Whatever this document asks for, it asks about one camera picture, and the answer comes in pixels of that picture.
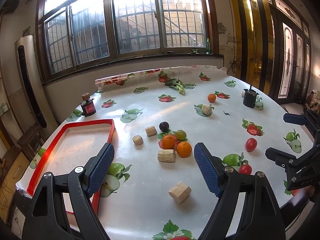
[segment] red tray border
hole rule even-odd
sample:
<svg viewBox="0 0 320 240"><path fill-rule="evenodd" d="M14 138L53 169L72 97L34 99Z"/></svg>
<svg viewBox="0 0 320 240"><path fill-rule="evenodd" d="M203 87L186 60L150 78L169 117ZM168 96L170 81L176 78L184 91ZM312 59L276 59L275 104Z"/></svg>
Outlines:
<svg viewBox="0 0 320 240"><path fill-rule="evenodd" d="M113 132L115 130L115 123L113 121L113 119L100 119L100 120L92 120L92 121L84 121L84 122L72 122L72 123L67 123L65 124L61 130L57 133L57 135L54 137L54 139L52 140L52 142L50 143L49 147L47 148L47 150L44 152L43 156L41 157L35 171L32 174L32 177L29 181L28 184L28 188L27 188L27 193L31 196L33 196L34 192L35 192L35 188L36 188L36 184L38 182L38 179L40 177L40 174L42 173L42 170L45 166L45 164L47 163L49 156L52 152L52 150L54 149L54 147L57 145L57 143L59 142L60 138L62 137L62 135L64 134L64 132L69 129L69 128L73 128L73 127L80 127L80 126L86 126L86 125L94 125L94 124L111 124L111 130L107 139L108 143L111 143L112 140L112 136L113 136ZM95 213L98 213L98 206L99 206L99 199L100 199L100 190L99 192L93 194L93 199L92 199L92 207L95 211Z"/></svg>

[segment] floor standing air conditioner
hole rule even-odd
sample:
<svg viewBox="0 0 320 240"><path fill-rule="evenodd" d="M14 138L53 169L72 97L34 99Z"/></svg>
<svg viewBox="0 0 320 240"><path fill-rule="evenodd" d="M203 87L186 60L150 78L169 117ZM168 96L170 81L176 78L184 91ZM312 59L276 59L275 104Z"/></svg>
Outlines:
<svg viewBox="0 0 320 240"><path fill-rule="evenodd" d="M33 47L33 37L28 35L15 42L17 67L27 103L36 122L41 126L42 134L47 139L57 129L41 84L36 56Z"/></svg>

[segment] tangerine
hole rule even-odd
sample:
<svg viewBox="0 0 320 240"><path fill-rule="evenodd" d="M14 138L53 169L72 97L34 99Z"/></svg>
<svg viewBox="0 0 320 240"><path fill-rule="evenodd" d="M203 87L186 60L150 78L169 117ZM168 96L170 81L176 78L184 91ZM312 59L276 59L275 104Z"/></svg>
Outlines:
<svg viewBox="0 0 320 240"><path fill-rule="evenodd" d="M161 141L164 150L173 150L176 145L176 138L172 135L165 135Z"/></svg>
<svg viewBox="0 0 320 240"><path fill-rule="evenodd" d="M189 157L192 152L192 147L188 142L181 142L177 146L177 154L180 157Z"/></svg>
<svg viewBox="0 0 320 240"><path fill-rule="evenodd" d="M216 101L216 95L215 94L209 94L208 95L208 101L210 102L210 103L213 103L214 101Z"/></svg>

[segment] metal bolt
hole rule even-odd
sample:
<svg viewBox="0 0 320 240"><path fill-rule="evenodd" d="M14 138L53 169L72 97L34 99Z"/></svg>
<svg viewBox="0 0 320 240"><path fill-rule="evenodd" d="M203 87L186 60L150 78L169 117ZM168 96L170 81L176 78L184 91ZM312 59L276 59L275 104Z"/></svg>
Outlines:
<svg viewBox="0 0 320 240"><path fill-rule="evenodd" d="M228 172L228 173L233 172L233 168L230 167L230 166L226 166L226 167L224 168L224 170L225 170L226 172Z"/></svg>
<svg viewBox="0 0 320 240"><path fill-rule="evenodd" d="M83 167L79 166L75 168L75 173L80 173L83 171Z"/></svg>
<svg viewBox="0 0 320 240"><path fill-rule="evenodd" d="M263 178L265 176L265 174L262 172L262 171L258 171L257 172L257 175L260 177L260 178Z"/></svg>
<svg viewBox="0 0 320 240"><path fill-rule="evenodd" d="M46 172L45 174L43 174L43 177L45 179L49 178L51 176L51 173L50 172Z"/></svg>

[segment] floor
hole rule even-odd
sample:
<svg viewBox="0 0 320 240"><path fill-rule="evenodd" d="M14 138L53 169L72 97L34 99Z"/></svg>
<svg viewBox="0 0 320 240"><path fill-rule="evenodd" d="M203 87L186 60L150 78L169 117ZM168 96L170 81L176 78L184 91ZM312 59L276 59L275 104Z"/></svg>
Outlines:
<svg viewBox="0 0 320 240"><path fill-rule="evenodd" d="M299 105L296 103L281 105L287 112L290 114L301 114L303 113L303 105ZM310 139L313 141L313 137L310 132L307 130L305 126L302 126L303 130L307 133ZM300 227L306 216L309 214L311 208L313 207L313 203L309 202L308 205L305 207L303 212L300 216L297 217L295 222L287 229L286 231L286 238L290 239L290 237L297 231ZM12 220L12 229L11 231L17 235L19 238L22 236L22 229L24 224L25 216L16 208L13 220Z"/></svg>

